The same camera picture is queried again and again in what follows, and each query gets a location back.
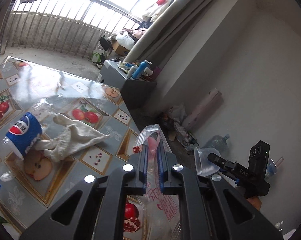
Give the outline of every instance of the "table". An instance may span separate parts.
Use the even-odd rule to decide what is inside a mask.
[[[100,71],[102,83],[117,87],[128,109],[142,107],[156,87],[156,82],[135,80],[127,78],[126,74],[118,68],[118,62],[105,60]]]
[[[2,147],[1,140],[10,126],[43,98],[49,107],[33,113],[44,127],[42,139],[55,138],[64,130],[52,121],[54,113],[76,119],[73,110],[82,107],[98,116],[97,122],[86,123],[111,136],[60,163],[52,163],[47,177],[36,181],[25,172],[14,152]],[[0,172],[10,171],[15,177],[2,182],[0,219],[14,239],[84,176],[108,175],[133,154],[139,130],[117,88],[8,56],[0,65],[1,100],[8,103],[8,108],[0,116]],[[141,226],[134,233],[124,232],[124,239],[145,239],[142,206],[131,197],[128,201],[137,206]]]

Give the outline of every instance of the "silver screw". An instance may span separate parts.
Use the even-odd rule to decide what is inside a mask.
[[[173,169],[174,169],[175,171],[181,171],[183,168],[184,168],[184,166],[181,165],[181,164],[175,164],[175,165],[173,166]]]
[[[133,166],[132,164],[125,164],[125,165],[123,166],[123,170],[124,170],[124,171],[132,171],[133,168],[134,168],[134,166]]]
[[[213,181],[221,181],[222,177],[219,174],[213,174],[212,175],[212,180]]]

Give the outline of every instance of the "metal railing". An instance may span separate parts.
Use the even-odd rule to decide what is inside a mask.
[[[141,19],[103,0],[15,2],[4,30],[3,46],[24,46],[92,55],[102,36],[136,28]]]

